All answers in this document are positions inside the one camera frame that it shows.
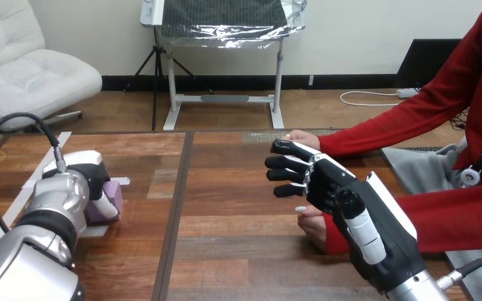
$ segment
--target red long-sleeve shirt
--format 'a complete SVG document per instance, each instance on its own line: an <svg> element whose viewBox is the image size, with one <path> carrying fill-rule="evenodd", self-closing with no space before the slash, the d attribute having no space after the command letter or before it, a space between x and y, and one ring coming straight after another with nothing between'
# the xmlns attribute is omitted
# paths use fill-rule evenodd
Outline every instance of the red long-sleeve shirt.
<svg viewBox="0 0 482 301"><path fill-rule="evenodd" d="M435 129L467 107L468 147L454 169L469 167L482 151L482 13L418 95L374 119L319 137L321 150L338 157L390 146ZM417 228L421 251L482 249L482 180L479 186L406 196L397 202ZM331 217L325 215L325 219L326 251L348 251Z"/></svg>

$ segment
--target chair leg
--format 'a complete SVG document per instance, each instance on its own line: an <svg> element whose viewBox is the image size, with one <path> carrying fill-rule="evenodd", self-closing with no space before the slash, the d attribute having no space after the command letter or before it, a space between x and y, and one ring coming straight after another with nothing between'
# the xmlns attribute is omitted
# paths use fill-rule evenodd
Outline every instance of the chair leg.
<svg viewBox="0 0 482 301"><path fill-rule="evenodd" d="M82 119L82 111L76 111L76 112L52 116L51 118L44 119L43 121L45 121L46 124L54 124L54 123L60 122L62 120L66 120L66 119L73 118L73 117L77 117L78 119Z"/></svg>

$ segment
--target power strip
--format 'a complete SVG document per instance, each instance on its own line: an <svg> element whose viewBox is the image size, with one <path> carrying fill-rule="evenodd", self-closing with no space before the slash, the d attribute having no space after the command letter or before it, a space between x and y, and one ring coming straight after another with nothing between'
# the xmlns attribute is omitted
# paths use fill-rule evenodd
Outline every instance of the power strip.
<svg viewBox="0 0 482 301"><path fill-rule="evenodd" d="M414 88L409 88L409 89L398 89L396 90L396 95L398 95L399 98L409 98L417 95L419 92L415 90Z"/></svg>

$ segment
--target human hand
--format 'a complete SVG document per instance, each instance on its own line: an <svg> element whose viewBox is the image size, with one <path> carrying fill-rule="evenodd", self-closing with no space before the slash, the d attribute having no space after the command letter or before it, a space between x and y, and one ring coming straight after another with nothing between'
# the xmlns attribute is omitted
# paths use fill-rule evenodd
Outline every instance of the human hand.
<svg viewBox="0 0 482 301"><path fill-rule="evenodd" d="M281 139L298 142L300 144L304 144L305 146L309 146L312 149L316 149L317 151L321 150L319 138L302 130L293 130L289 134L282 136Z"/></svg>
<svg viewBox="0 0 482 301"><path fill-rule="evenodd" d="M314 206L300 206L295 210L298 212L298 226L321 251L326 251L326 222L323 212Z"/></svg>

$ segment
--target baseboard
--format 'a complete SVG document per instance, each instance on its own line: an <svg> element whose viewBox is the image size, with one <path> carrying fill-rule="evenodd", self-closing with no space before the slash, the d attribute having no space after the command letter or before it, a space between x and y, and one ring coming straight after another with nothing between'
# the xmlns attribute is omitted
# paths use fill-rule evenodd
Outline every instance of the baseboard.
<svg viewBox="0 0 482 301"><path fill-rule="evenodd" d="M396 74L365 75L315 75L309 85L309 75L284 75L282 90L332 90L395 88ZM211 90L274 90L274 75L203 75L193 79L187 75L176 76L177 91ZM154 76L132 75L103 76L103 91L153 91ZM158 83L159 91L168 91L167 77Z"/></svg>

